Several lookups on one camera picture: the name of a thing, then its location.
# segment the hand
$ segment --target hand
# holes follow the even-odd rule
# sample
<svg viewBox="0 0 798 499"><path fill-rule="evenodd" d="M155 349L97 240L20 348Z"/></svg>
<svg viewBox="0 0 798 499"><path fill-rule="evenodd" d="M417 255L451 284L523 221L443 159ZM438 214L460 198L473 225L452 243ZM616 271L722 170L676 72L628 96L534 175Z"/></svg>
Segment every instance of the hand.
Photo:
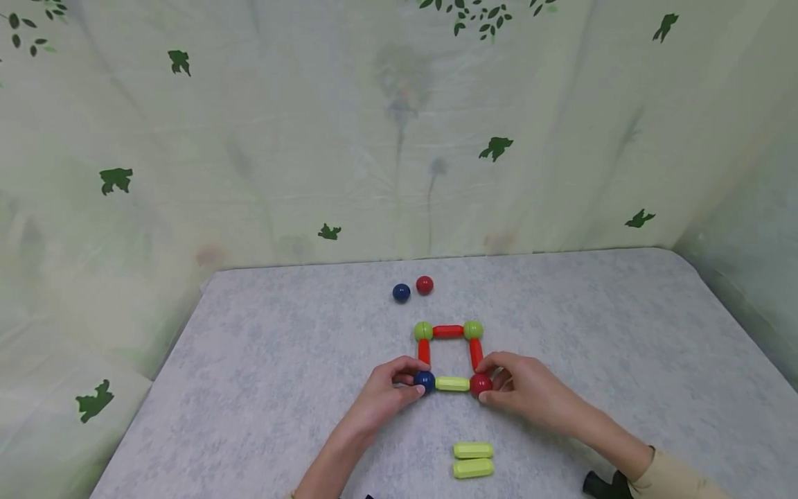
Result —
<svg viewBox="0 0 798 499"><path fill-rule="evenodd" d="M375 367L338 426L372 441L385 423L424 394L422 385L413 386L413 376L420 370L430 370L429 364L408 356Z"/></svg>
<svg viewBox="0 0 798 499"><path fill-rule="evenodd" d="M537 358L494 352L476 372L493 375L493 390L482 392L480 402L510 410L546 430L579 438L580 426L600 414Z"/></svg>

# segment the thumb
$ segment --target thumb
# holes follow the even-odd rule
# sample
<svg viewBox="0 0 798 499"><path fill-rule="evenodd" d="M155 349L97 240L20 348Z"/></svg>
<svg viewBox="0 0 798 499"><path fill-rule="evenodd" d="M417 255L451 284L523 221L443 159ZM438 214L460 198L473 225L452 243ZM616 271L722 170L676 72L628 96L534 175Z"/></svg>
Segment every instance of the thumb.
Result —
<svg viewBox="0 0 798 499"><path fill-rule="evenodd" d="M421 395L424 394L425 388L424 385L415 385L415 386L403 386L402 388L396 389L401 395L401 406L407 406L421 398Z"/></svg>
<svg viewBox="0 0 798 499"><path fill-rule="evenodd" d="M480 402L488 407L499 407L500 409L512 409L515 407L515 399L512 392L498 390L486 390L480 394Z"/></svg>

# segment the blue ball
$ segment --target blue ball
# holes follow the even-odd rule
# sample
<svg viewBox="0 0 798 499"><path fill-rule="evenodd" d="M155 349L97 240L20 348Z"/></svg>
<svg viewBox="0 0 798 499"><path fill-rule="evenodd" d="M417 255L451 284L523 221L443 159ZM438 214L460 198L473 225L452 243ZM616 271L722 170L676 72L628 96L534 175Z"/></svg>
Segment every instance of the blue ball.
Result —
<svg viewBox="0 0 798 499"><path fill-rule="evenodd" d="M399 303L404 303L410 298L410 286L407 284L397 284L393 287L393 299Z"/></svg>
<svg viewBox="0 0 798 499"><path fill-rule="evenodd" d="M424 385L424 395L435 391L435 376L428 370L420 370L413 376L413 385Z"/></svg>

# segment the red rod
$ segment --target red rod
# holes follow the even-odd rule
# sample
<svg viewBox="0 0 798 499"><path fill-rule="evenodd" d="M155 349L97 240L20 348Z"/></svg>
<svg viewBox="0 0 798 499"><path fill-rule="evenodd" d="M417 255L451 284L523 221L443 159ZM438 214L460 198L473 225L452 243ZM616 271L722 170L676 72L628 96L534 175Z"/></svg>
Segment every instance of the red rod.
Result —
<svg viewBox="0 0 798 499"><path fill-rule="evenodd" d="M471 350L471 366L476 373L476 367L482 362L482 343L476 338L471 338L471 341L468 342L468 348Z"/></svg>
<svg viewBox="0 0 798 499"><path fill-rule="evenodd" d="M433 328L434 338L459 338L463 335L463 327L460 324L451 326L435 326Z"/></svg>
<svg viewBox="0 0 798 499"><path fill-rule="evenodd" d="M429 340L426 338L422 338L418 342L418 360L429 364Z"/></svg>

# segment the black object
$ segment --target black object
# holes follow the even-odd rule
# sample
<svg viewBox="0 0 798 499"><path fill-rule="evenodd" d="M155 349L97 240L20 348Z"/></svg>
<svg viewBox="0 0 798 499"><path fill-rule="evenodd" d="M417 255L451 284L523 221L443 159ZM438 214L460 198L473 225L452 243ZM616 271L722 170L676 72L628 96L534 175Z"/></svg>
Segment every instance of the black object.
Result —
<svg viewBox="0 0 798 499"><path fill-rule="evenodd" d="M582 492L595 499L632 499L629 480L620 471L612 476L611 484L599 478L595 472L589 472L582 483Z"/></svg>

